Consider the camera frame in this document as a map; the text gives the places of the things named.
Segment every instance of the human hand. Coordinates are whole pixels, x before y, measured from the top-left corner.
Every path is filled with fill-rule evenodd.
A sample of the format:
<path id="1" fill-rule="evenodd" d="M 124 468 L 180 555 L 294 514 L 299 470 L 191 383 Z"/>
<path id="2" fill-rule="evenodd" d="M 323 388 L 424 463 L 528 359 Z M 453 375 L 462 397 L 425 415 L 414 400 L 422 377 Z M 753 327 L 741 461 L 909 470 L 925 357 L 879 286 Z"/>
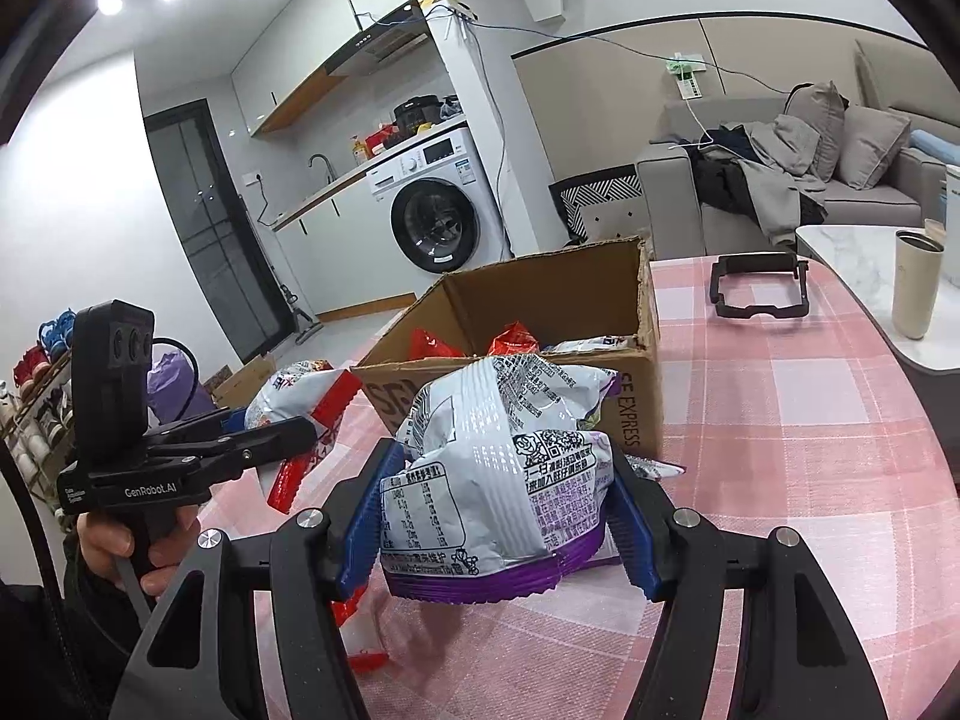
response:
<path id="1" fill-rule="evenodd" d="M 147 555 L 157 570 L 140 578 L 140 586 L 147 595 L 157 597 L 167 589 L 179 562 L 184 559 L 190 547 L 197 543 L 197 536 L 200 534 L 198 510 L 199 507 L 196 506 L 177 509 L 176 528 L 168 536 L 151 544 Z M 133 534 L 130 529 L 109 514 L 90 512 L 81 514 L 78 518 L 77 533 L 80 537 L 80 553 L 83 554 L 90 571 L 123 589 L 113 559 L 133 555 Z"/>

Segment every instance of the open cardboard box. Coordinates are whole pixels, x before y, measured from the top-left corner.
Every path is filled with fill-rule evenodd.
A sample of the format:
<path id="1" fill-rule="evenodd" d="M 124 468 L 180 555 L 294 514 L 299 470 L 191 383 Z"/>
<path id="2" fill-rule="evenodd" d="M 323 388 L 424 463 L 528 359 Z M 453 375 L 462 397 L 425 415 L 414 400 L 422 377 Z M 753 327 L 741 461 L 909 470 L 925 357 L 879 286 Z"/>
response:
<path id="1" fill-rule="evenodd" d="M 419 389 L 486 354 L 519 319 L 541 346 L 597 336 L 636 336 L 627 349 L 545 353 L 557 365 L 619 371 L 620 393 L 607 398 L 597 429 L 632 453 L 658 457 L 662 407 L 653 280 L 640 238 L 534 254 L 475 271 L 445 274 L 373 346 L 353 372 L 387 428 L 397 432 Z M 416 327 L 466 358 L 407 360 Z"/>
<path id="2" fill-rule="evenodd" d="M 219 408 L 246 408 L 253 402 L 261 386 L 277 372 L 277 363 L 270 355 L 254 357 L 234 375 L 213 389 L 210 394 Z"/>

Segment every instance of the purple bag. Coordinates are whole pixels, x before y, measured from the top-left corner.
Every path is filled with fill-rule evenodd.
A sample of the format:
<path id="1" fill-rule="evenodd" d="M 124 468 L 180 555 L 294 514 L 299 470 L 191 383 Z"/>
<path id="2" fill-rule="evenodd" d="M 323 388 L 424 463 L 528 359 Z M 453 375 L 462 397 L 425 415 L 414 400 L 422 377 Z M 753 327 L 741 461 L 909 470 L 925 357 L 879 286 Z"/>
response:
<path id="1" fill-rule="evenodd" d="M 193 367 L 179 349 L 166 352 L 147 374 L 147 405 L 157 415 L 160 424 L 173 422 L 184 408 L 190 386 L 193 385 Z M 213 398 L 203 386 L 197 385 L 190 405 L 181 419 L 216 410 Z"/>

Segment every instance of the faucet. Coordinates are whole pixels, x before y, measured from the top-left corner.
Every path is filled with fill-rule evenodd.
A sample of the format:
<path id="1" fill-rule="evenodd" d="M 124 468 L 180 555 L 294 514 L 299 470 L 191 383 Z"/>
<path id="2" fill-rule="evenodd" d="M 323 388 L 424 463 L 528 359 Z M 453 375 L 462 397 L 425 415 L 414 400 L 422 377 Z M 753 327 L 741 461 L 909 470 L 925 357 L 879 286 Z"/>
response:
<path id="1" fill-rule="evenodd" d="M 310 161 L 307 163 L 307 167 L 313 167 L 313 161 L 317 157 L 320 157 L 320 159 L 322 159 L 323 163 L 326 165 L 326 172 L 329 175 L 329 180 L 326 183 L 332 184 L 334 181 L 337 180 L 337 172 L 336 170 L 333 170 L 333 165 L 330 164 L 330 160 L 328 160 L 325 154 L 314 154 L 312 157 L 310 157 Z"/>

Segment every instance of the washing machine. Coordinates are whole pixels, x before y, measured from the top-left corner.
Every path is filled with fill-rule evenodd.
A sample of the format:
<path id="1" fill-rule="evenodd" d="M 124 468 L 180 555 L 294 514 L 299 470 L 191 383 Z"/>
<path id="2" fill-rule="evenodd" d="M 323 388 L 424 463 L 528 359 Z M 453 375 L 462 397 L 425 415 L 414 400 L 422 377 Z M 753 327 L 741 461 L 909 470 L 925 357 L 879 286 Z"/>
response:
<path id="1" fill-rule="evenodd" d="M 509 258 L 490 182 L 467 127 L 438 135 L 367 173 L 390 202 L 394 240 L 421 271 L 445 274 Z"/>

